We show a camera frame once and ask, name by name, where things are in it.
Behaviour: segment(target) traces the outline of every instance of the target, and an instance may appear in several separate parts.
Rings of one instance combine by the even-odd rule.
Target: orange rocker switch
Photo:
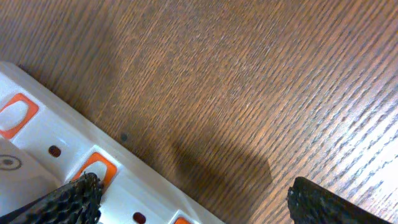
[[[174,224],[191,224],[190,222],[188,222],[186,219],[184,218],[178,218]]]
[[[112,178],[115,176],[116,171],[117,168],[115,165],[105,159],[105,157],[103,157],[100,153],[94,152],[76,173],[72,180],[78,179],[83,172],[93,172],[100,180],[103,181],[104,189],[106,189],[111,183]]]
[[[12,139],[38,112],[39,107],[22,93],[0,109],[0,135]]]

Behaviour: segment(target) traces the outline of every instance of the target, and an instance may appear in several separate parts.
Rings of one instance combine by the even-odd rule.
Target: wood grain surface
[[[397,30],[393,0],[0,0],[1,60],[227,223],[291,223],[299,175],[398,222]]]

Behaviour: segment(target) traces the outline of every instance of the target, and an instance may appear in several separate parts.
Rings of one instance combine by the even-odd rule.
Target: black textured object
[[[98,223],[103,185],[94,173],[60,187],[3,217],[0,223]]]
[[[287,206],[295,224],[389,223],[304,177],[297,177],[289,188]]]

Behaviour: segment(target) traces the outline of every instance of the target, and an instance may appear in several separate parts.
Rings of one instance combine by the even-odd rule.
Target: wooden table
[[[398,222],[397,13],[393,1],[1,0],[0,59],[228,223],[291,223],[300,175]]]

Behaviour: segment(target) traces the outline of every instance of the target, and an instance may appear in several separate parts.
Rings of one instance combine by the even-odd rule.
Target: orange switch
[[[190,222],[188,222],[186,219],[184,218],[178,218],[174,224],[191,224]]]
[[[7,118],[13,120],[8,120],[8,126],[6,129],[0,128],[0,134],[6,138],[13,138],[38,112],[39,107],[33,103],[28,97],[24,96],[22,93],[16,94],[1,110],[1,113],[5,113]]]
[[[94,152],[90,158],[86,161],[86,163],[80,168],[80,170],[76,173],[76,175],[73,177],[72,180],[76,180],[80,177],[81,173],[90,165],[92,165],[95,162],[102,162],[106,166],[106,173],[105,177],[103,179],[104,182],[104,187],[107,188],[107,186],[110,184],[112,178],[115,176],[117,168],[115,165],[113,165],[110,161],[105,159],[100,153]]]

